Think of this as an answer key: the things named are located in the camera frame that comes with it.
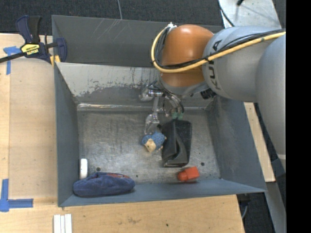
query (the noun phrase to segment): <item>blue cloth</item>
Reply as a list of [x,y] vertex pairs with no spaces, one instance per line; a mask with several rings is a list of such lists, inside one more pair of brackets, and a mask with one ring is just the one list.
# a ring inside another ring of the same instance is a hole
[[134,180],[119,173],[96,172],[73,184],[73,192],[80,197],[102,197],[129,192]]

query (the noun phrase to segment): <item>yellow cable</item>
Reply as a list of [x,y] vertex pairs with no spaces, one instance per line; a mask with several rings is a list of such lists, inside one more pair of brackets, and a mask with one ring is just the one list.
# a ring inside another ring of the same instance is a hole
[[222,57],[224,55],[227,55],[229,53],[232,53],[232,52],[235,52],[237,50],[240,50],[240,49],[243,49],[243,48],[246,48],[246,47],[249,47],[251,45],[254,45],[254,44],[257,44],[257,43],[260,43],[260,42],[263,42],[263,41],[268,41],[268,40],[272,40],[272,39],[275,39],[275,38],[279,38],[280,36],[286,34],[286,32],[280,32],[280,33],[275,33],[275,34],[271,34],[271,35],[268,35],[268,36],[265,36],[265,37],[261,37],[261,38],[258,38],[258,39],[255,39],[255,40],[252,40],[252,41],[249,41],[249,42],[245,42],[243,44],[240,44],[240,45],[237,45],[235,47],[232,47],[230,49],[227,49],[225,51],[222,51],[220,53],[217,53],[215,55],[212,55],[210,57],[207,58],[207,60],[201,60],[195,64],[191,64],[189,66],[186,66],[186,67],[181,67],[181,68],[178,68],[178,69],[164,69],[162,67],[160,67],[156,61],[155,61],[155,48],[156,48],[156,43],[157,41],[159,40],[159,38],[161,37],[163,31],[165,30],[166,28],[164,28],[155,38],[153,44],[152,44],[152,47],[151,47],[151,60],[152,60],[152,63],[153,65],[155,66],[156,69],[158,69],[159,71],[161,72],[164,72],[164,73],[178,73],[178,72],[183,72],[183,71],[188,71],[188,70],[191,70],[191,69],[194,69],[196,67],[199,67],[200,65],[203,65],[205,64],[206,62],[209,62],[209,61],[212,61],[214,59],[217,59],[219,57]]

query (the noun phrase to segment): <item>black floor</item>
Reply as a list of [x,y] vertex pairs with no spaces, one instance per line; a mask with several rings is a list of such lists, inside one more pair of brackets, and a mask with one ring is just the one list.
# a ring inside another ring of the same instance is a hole
[[[0,0],[0,32],[16,32],[22,15],[42,16],[40,34],[52,34],[51,15],[117,18],[222,26],[217,0]],[[286,28],[286,0],[273,0],[281,26]],[[269,137],[271,159],[276,159]],[[286,177],[278,177],[286,205]],[[244,219],[246,233],[274,233],[264,194],[251,194]]]

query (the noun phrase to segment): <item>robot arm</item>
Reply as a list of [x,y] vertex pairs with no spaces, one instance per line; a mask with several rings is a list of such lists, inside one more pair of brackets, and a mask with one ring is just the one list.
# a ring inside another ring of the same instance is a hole
[[243,26],[214,35],[196,25],[171,27],[159,33],[151,50],[159,85],[180,98],[211,89],[228,99],[257,102],[285,169],[286,32]]

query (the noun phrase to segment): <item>wooden table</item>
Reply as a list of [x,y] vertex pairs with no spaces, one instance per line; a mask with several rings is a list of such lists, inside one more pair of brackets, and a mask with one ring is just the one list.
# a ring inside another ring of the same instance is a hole
[[[0,34],[0,57],[23,43]],[[71,214],[74,233],[245,232],[235,195],[58,207],[53,67],[24,57],[11,65],[6,75],[0,64],[0,182],[9,178],[9,198],[33,198],[34,206],[0,212],[0,232],[50,233],[55,214]],[[275,181],[254,106],[245,106],[265,179]]]

